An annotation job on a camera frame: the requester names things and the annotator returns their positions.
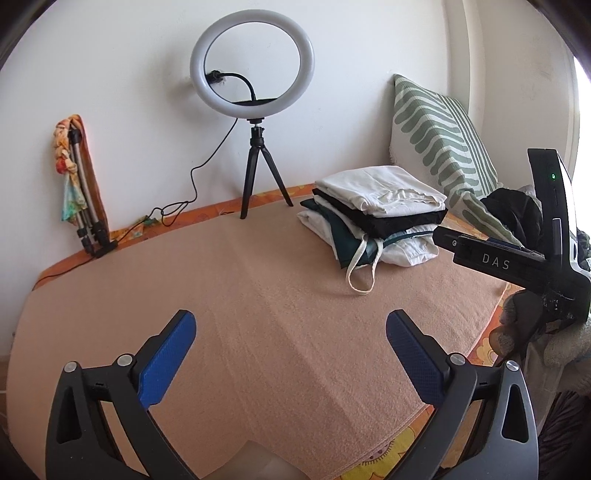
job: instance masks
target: ring light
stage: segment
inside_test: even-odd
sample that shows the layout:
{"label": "ring light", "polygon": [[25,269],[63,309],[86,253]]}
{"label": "ring light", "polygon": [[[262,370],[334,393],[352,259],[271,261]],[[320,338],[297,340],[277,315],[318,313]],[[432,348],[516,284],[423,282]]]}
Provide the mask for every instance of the ring light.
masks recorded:
{"label": "ring light", "polygon": [[[226,30],[245,23],[266,23],[282,29],[294,41],[300,54],[300,69],[294,83],[279,98],[263,105],[245,106],[228,102],[211,88],[205,78],[205,60],[213,42]],[[286,109],[306,91],[314,75],[314,50],[306,32],[291,18],[269,10],[243,10],[221,18],[203,32],[191,54],[190,73],[197,94],[214,110],[234,118],[264,118]]]}

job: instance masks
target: black tripod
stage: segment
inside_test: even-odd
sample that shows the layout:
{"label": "black tripod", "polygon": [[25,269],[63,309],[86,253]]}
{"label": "black tripod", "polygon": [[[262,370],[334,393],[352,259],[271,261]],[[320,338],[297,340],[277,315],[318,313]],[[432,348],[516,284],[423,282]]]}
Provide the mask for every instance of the black tripod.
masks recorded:
{"label": "black tripod", "polygon": [[262,133],[265,129],[259,126],[262,120],[262,118],[249,120],[249,122],[252,123],[254,127],[251,128],[251,149],[248,151],[248,163],[246,164],[246,177],[244,179],[244,192],[242,193],[242,210],[240,212],[240,218],[243,220],[248,214],[248,204],[250,202],[252,188],[255,183],[256,162],[258,161],[259,152],[261,152],[262,156],[265,157],[265,161],[267,162],[267,165],[269,165],[269,170],[271,170],[273,178],[277,182],[277,186],[283,194],[283,198],[290,207],[294,206],[294,204],[291,202],[289,194],[287,193],[287,190],[285,189],[285,185],[283,185],[283,180],[281,180],[281,176],[279,175],[279,171],[275,166],[275,162],[273,162],[273,157],[265,146],[265,139],[262,137]]}

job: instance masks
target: dark green fabric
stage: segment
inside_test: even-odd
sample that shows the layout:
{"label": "dark green fabric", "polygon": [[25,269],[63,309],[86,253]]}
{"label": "dark green fabric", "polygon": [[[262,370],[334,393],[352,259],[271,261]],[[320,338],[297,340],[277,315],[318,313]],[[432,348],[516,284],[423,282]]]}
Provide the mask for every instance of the dark green fabric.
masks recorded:
{"label": "dark green fabric", "polygon": [[[339,264],[341,268],[347,268],[353,260],[355,252],[361,244],[361,240],[355,238],[355,236],[349,230],[349,227],[341,220],[341,218],[331,212],[328,208],[318,205],[314,199],[307,199],[300,202],[302,207],[312,210],[322,215],[328,221],[330,225],[330,231],[332,233],[333,243],[335,244],[336,255],[339,257]],[[394,233],[384,240],[384,248],[388,245],[392,245],[405,238],[413,238],[416,236],[429,235],[432,232],[414,232],[406,233],[406,231]],[[373,238],[368,239],[368,244],[365,247],[365,252],[361,255],[357,265],[370,265],[373,263],[376,254],[378,253],[378,244]]]}

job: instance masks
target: pillow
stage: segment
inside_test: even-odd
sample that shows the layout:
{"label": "pillow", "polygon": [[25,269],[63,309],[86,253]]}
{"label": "pillow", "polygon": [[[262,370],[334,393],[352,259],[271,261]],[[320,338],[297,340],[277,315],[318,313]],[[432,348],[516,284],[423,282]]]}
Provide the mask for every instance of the pillow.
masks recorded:
{"label": "pillow", "polygon": [[394,85],[392,163],[444,193],[454,215],[488,236],[522,246],[480,201],[498,187],[497,175],[461,103],[401,75],[394,76]]}

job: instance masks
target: metal screw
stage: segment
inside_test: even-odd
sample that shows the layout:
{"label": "metal screw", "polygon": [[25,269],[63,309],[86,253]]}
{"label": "metal screw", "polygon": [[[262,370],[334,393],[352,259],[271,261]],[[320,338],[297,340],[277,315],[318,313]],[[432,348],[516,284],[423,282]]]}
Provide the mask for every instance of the metal screw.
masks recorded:
{"label": "metal screw", "polygon": [[509,360],[505,365],[512,372],[517,372],[519,370],[519,365],[517,365],[517,362],[514,362],[513,360]]}
{"label": "metal screw", "polygon": [[117,359],[117,365],[119,365],[120,367],[127,367],[128,365],[131,364],[131,362],[134,361],[134,358],[131,355],[128,355],[127,353],[125,355],[121,355],[118,359]]}
{"label": "metal screw", "polygon": [[76,370],[77,366],[78,364],[76,362],[68,362],[64,367],[64,372],[67,374],[72,373],[74,370]]}
{"label": "metal screw", "polygon": [[466,363],[466,359],[460,353],[453,353],[450,355],[449,359],[452,361],[454,365],[463,365]]}

